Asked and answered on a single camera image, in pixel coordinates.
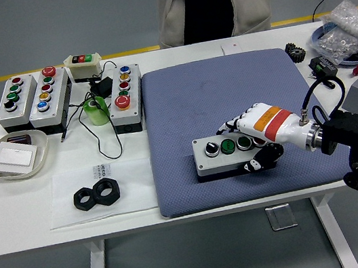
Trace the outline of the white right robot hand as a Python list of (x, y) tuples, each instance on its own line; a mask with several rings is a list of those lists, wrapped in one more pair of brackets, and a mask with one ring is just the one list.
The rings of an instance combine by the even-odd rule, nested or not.
[(225, 122), (216, 132), (239, 131), (240, 134), (266, 142), (255, 156), (243, 166), (248, 172), (273, 169), (283, 155), (283, 144), (315, 151), (314, 136), (318, 125), (308, 117), (299, 117), (286, 109), (264, 103), (255, 103), (250, 109)]

